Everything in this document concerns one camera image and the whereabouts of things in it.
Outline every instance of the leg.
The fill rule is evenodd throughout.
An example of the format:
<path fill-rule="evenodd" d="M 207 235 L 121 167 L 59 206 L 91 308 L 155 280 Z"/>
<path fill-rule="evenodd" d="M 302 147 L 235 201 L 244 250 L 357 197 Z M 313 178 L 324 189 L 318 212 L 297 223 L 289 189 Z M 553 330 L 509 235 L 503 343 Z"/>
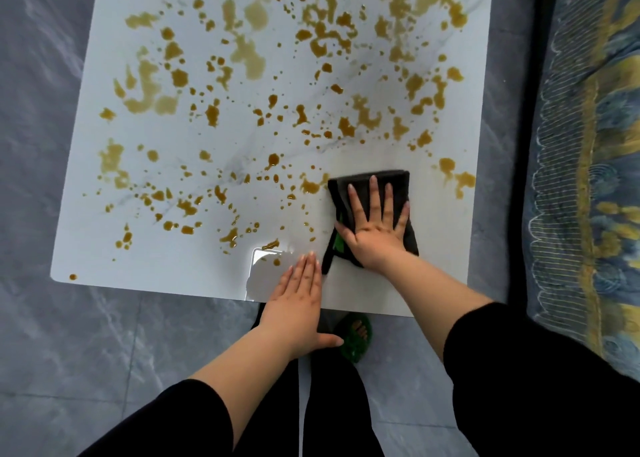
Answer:
<path fill-rule="evenodd" d="M 302 447 L 304 457 L 384 455 L 371 427 L 364 384 L 339 349 L 311 354 L 311 390 Z"/>
<path fill-rule="evenodd" d="M 252 328 L 260 323 L 263 309 L 262 303 Z M 296 359 L 287 365 L 276 384 L 258 405 L 236 445 L 234 455 L 297 457 L 300 439 L 299 418 L 300 397 Z"/>

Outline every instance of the blue and yellow floral fabric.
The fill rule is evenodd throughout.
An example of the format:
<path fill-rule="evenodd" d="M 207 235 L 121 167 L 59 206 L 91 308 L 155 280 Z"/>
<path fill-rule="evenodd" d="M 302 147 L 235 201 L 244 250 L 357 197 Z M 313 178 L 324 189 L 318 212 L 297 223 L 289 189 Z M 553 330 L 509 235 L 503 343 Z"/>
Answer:
<path fill-rule="evenodd" d="M 640 0 L 558 0 L 529 163 L 528 312 L 640 381 Z"/>

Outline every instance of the person's right hand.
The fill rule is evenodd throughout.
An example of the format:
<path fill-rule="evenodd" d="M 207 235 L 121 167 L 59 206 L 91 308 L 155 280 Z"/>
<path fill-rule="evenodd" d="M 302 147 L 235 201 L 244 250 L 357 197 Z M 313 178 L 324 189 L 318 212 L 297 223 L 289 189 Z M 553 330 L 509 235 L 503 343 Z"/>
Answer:
<path fill-rule="evenodd" d="M 397 250 L 404 251 L 403 238 L 409 219 L 409 201 L 404 205 L 394 227 L 394 193 L 391 184 L 385 186 L 384 211 L 381 210 L 378 179 L 375 176 L 371 176 L 369 180 L 369 189 L 369 219 L 367 220 L 354 186 L 349 185 L 349 200 L 356 230 L 354 233 L 338 221 L 335 229 L 364 268 L 380 273 L 388 256 Z"/>

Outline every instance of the forearm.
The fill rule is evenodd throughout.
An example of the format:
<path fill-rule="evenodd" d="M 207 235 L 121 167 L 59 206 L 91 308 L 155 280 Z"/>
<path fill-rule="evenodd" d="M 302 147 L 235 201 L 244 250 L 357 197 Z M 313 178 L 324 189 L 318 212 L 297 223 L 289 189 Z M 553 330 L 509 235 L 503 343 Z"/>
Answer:
<path fill-rule="evenodd" d="M 466 313 L 492 302 L 407 251 L 389 256 L 382 274 L 402 295 L 440 360 L 453 324 Z"/>
<path fill-rule="evenodd" d="M 224 401 L 234 446 L 249 419 L 289 363 L 277 337 L 256 327 L 191 378 L 211 386 Z"/>

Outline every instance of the floor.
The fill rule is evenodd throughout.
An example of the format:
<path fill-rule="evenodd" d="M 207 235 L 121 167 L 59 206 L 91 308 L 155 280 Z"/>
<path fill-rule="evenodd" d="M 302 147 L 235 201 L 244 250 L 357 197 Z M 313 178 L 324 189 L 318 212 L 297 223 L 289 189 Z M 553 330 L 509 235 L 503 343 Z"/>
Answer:
<path fill-rule="evenodd" d="M 469 284 L 508 288 L 507 213 L 534 0 L 493 0 Z M 52 282 L 56 220 L 93 0 L 0 0 L 0 447 L 80 452 L 217 356 L 257 307 Z M 474 455 L 412 319 L 373 316 L 358 369 L 387 455 Z M 302 393 L 308 365 L 301 364 Z"/>

